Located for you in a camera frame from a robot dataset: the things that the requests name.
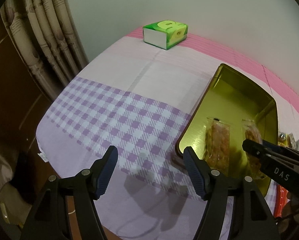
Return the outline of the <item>small sesame cake packet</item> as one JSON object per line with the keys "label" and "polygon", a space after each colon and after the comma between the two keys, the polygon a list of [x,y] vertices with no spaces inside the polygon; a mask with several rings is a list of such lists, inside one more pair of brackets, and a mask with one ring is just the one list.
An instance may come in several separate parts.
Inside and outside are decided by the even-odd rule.
{"label": "small sesame cake packet", "polygon": [[299,151],[299,140],[294,138],[293,133],[288,134],[288,147]]}

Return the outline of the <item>clear pastry snack packet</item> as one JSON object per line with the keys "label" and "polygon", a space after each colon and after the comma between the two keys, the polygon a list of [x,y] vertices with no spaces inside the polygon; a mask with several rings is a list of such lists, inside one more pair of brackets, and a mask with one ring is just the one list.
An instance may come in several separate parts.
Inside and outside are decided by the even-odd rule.
{"label": "clear pastry snack packet", "polygon": [[204,160],[211,169],[229,173],[230,126],[217,118],[208,118]]}

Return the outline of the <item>red snack packet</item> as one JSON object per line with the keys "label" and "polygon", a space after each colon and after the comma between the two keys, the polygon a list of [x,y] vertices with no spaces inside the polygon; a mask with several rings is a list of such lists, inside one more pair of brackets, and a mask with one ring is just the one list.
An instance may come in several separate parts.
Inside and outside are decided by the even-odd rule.
{"label": "red snack packet", "polygon": [[288,202],[288,191],[281,185],[276,186],[276,200],[275,200],[275,209],[274,217],[282,217],[282,210]]}

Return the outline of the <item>yellow snack packet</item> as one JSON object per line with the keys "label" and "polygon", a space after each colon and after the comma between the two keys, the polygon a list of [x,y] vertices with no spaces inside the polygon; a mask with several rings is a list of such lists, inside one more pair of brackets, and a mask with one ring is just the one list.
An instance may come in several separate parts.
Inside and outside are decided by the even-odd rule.
{"label": "yellow snack packet", "polygon": [[288,147],[289,142],[288,142],[288,134],[280,132],[278,135],[278,145],[283,146],[283,147]]}

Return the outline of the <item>maroon gold coffee tin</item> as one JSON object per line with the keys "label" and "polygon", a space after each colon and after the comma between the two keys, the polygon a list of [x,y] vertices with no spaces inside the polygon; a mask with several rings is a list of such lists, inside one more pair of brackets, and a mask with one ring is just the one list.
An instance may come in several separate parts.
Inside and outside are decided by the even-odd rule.
{"label": "maroon gold coffee tin", "polygon": [[242,149],[245,139],[243,124],[252,121],[263,140],[278,143],[278,114],[275,99],[257,83],[234,68],[221,64],[211,79],[203,97],[175,144],[178,157],[191,146],[203,159],[206,151],[206,131],[213,119],[229,126],[229,173],[241,178],[247,173],[248,159]]}

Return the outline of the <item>pink purple checked tablecloth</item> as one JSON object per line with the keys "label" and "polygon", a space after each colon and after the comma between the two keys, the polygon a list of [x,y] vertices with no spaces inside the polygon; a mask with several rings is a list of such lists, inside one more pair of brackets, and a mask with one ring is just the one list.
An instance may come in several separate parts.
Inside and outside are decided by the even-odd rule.
{"label": "pink purple checked tablecloth", "polygon": [[38,125],[39,149],[71,177],[118,149],[118,163],[96,202],[102,224],[122,239],[192,239],[205,209],[175,142],[218,66],[228,64],[272,95],[280,130],[299,139],[299,96],[241,53],[189,35],[163,50],[138,28],[92,60],[61,92]]}

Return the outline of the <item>green tissue pack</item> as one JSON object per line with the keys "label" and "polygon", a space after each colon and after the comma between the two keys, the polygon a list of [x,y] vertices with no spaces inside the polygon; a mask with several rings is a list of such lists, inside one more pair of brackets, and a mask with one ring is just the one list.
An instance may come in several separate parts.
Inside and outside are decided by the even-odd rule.
{"label": "green tissue pack", "polygon": [[164,20],[142,27],[143,41],[158,48],[169,50],[187,38],[188,25]]}

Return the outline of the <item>beige patterned curtain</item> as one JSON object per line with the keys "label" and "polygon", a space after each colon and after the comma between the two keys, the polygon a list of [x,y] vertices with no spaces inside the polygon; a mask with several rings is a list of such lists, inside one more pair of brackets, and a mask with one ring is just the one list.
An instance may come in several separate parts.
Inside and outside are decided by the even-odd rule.
{"label": "beige patterned curtain", "polygon": [[87,65],[65,0],[6,0],[0,15],[35,83],[55,100]]}

